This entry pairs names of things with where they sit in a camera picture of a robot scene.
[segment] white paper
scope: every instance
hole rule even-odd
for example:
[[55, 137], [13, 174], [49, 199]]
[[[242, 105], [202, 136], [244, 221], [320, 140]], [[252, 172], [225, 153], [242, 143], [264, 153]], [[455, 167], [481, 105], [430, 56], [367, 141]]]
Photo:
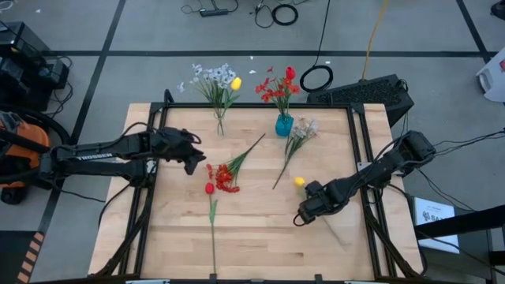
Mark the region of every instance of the white paper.
[[[414, 198], [414, 206], [416, 225], [422, 225], [425, 223], [435, 222], [437, 220], [447, 219], [455, 216], [455, 209], [452, 206], [424, 200], [418, 197]], [[457, 235], [436, 237], [436, 239], [459, 246]], [[454, 248], [450, 245], [442, 244], [441, 242], [434, 241], [432, 239], [419, 240], [419, 245], [426, 248], [442, 250], [445, 252], [459, 253], [459, 249]]]

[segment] orange vacuum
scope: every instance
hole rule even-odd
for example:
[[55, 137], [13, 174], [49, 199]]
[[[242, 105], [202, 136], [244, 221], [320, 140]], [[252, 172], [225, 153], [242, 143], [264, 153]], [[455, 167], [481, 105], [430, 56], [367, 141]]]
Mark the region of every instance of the orange vacuum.
[[[39, 152], [47, 151], [51, 145], [47, 133], [37, 125], [28, 124], [18, 114], [0, 111], [0, 132], [16, 143], [0, 140], [0, 175], [13, 175], [35, 169], [39, 166]], [[7, 204], [19, 204], [26, 195], [26, 181], [15, 181], [0, 185], [2, 201]]]

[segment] glass vase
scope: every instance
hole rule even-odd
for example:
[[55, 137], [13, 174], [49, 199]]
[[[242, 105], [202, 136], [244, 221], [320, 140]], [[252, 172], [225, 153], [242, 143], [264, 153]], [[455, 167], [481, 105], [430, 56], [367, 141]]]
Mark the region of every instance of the glass vase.
[[277, 122], [275, 123], [275, 132], [281, 137], [288, 137], [293, 126], [294, 119], [290, 114], [279, 114]]

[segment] yellow cable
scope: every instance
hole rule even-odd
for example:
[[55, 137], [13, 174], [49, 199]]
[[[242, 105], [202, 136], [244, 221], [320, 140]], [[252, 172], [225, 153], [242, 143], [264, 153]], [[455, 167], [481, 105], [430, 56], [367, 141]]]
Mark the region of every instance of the yellow cable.
[[379, 27], [379, 23], [382, 20], [382, 17], [384, 16], [384, 12], [386, 11], [387, 1], [388, 0], [384, 0], [384, 4], [382, 5], [382, 8], [380, 9], [379, 18], [377, 19], [376, 26], [373, 28], [372, 36], [370, 36], [370, 41], [368, 42], [368, 49], [366, 51], [366, 59], [365, 59], [365, 67], [363, 68], [363, 74], [361, 75], [362, 80], [365, 80], [366, 67], [368, 65], [368, 58], [370, 56], [370, 50], [372, 49], [373, 37], [376, 35], [377, 27]]

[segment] floor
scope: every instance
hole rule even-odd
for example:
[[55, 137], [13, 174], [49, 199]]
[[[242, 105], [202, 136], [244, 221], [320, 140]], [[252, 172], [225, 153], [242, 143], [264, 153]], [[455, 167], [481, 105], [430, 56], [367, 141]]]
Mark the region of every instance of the floor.
[[[116, 138], [128, 105], [161, 101], [165, 88], [178, 102], [203, 101], [201, 95], [177, 91], [182, 81], [191, 79], [193, 63], [208, 68], [223, 63], [233, 66], [244, 80], [242, 90], [250, 90], [242, 93], [242, 102], [260, 101], [252, 90], [267, 68], [291, 65], [301, 73], [312, 66], [326, 1], [300, 4], [296, 24], [275, 24], [269, 29], [254, 24], [257, 0], [238, 1], [238, 10], [228, 16], [202, 18], [180, 10], [185, 4], [199, 8], [196, 0], [17, 0], [0, 13], [0, 19], [24, 21], [50, 49], [71, 57], [69, 82], [74, 95], [56, 119], [79, 143], [88, 143]], [[505, 21], [489, 13], [496, 1], [389, 1], [376, 33], [373, 50], [377, 52], [370, 58], [367, 78], [396, 73], [405, 79], [416, 103], [409, 113], [409, 127], [422, 131], [432, 142], [466, 140], [505, 126], [505, 106], [485, 99], [475, 80], [484, 60], [505, 47]], [[216, 2], [220, 7], [234, 7], [232, 0]], [[208, 0], [202, 3], [211, 5]], [[275, 5], [273, 0], [266, 3]], [[381, 5], [379, 0], [331, 0], [325, 52], [319, 62], [333, 69], [334, 87], [361, 78]], [[281, 21], [290, 17], [289, 12], [279, 12]], [[268, 24], [270, 18], [262, 12], [258, 21]], [[317, 73], [306, 80], [309, 88], [325, 81]], [[306, 94], [301, 94], [295, 100], [305, 99]], [[393, 128], [394, 135], [401, 131], [401, 123]], [[504, 204], [505, 192], [500, 189], [505, 176], [505, 152], [500, 151], [504, 146], [505, 140], [475, 144], [437, 158], [425, 167], [425, 173], [474, 209]], [[70, 177], [64, 189], [104, 199], [109, 180]], [[411, 174], [405, 183], [410, 194], [446, 203], [418, 174]], [[34, 189], [19, 206], [0, 204], [0, 230], [47, 232], [33, 282], [84, 277], [102, 206]], [[503, 249], [501, 232], [493, 232], [493, 244]], [[438, 267], [430, 267], [428, 274], [478, 282]]]

